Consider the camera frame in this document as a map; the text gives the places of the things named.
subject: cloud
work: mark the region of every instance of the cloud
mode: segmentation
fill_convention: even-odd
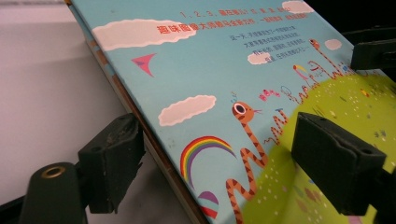
[[[341,48],[343,44],[337,39],[330,39],[330,40],[326,40],[326,42],[324,42],[324,45],[328,49],[335,50]]]
[[[175,43],[180,39],[187,39],[196,34],[196,31],[170,32],[161,34],[159,26],[179,26],[178,21],[155,20],[125,20],[113,21],[104,26],[95,27],[93,35],[102,50],[119,48],[145,47],[148,45],[161,45],[165,42]]]
[[[310,13],[315,10],[303,1],[288,1],[282,3],[283,8],[287,8],[290,13]]]
[[[197,95],[179,101],[163,109],[158,119],[161,126],[173,126],[190,119],[195,115],[205,113],[215,106],[216,97],[210,95]]]
[[[262,63],[270,62],[271,61],[270,57],[271,57],[271,55],[267,52],[261,53],[261,54],[252,53],[247,56],[247,60],[251,64],[262,64]]]

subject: book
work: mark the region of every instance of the book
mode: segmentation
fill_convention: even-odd
[[[352,70],[353,45],[306,2],[66,3],[192,222],[373,222],[338,214],[290,151],[298,112],[316,114],[391,172],[396,85]]]

